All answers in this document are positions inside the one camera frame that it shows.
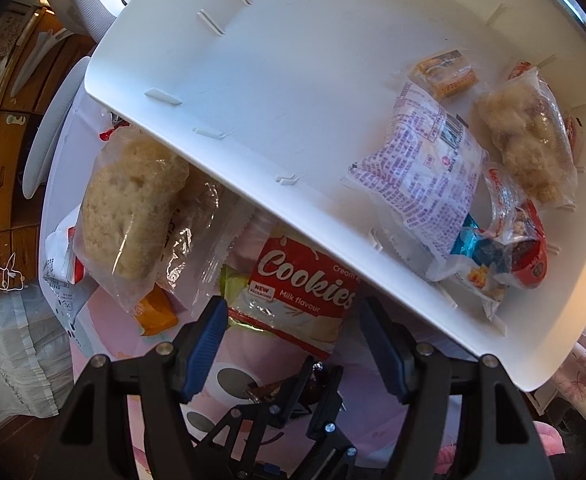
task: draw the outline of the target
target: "white cord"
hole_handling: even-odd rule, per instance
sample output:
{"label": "white cord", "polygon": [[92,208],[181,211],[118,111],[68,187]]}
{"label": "white cord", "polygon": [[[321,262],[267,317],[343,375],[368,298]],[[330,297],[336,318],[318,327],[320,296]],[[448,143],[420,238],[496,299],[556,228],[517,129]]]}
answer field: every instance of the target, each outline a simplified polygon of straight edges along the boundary
{"label": "white cord", "polygon": [[[6,262],[6,267],[0,267],[0,271],[2,272],[2,286],[0,286],[0,290],[4,292],[11,292],[13,290],[23,290],[24,289],[24,276],[18,270],[15,270],[15,253],[10,255],[10,258]],[[15,278],[17,275],[20,276],[20,288],[9,288],[9,278]]]}

